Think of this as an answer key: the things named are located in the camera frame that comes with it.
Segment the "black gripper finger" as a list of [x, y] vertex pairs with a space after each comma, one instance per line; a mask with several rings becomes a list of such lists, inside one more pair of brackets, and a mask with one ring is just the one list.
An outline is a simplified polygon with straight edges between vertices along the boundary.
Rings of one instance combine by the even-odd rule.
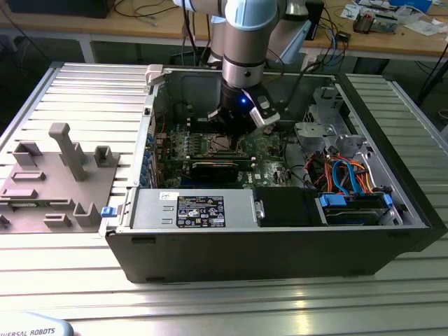
[[214, 111], [207, 113], [207, 122], [216, 130], [217, 133], [226, 136], [230, 148], [233, 149], [232, 136], [230, 134], [229, 125], [224, 118], [226, 110], [218, 107]]
[[231, 148], [237, 148], [242, 141], [251, 140], [253, 137], [257, 136], [259, 132], [259, 129], [255, 129], [252, 132], [233, 134], [231, 136]]

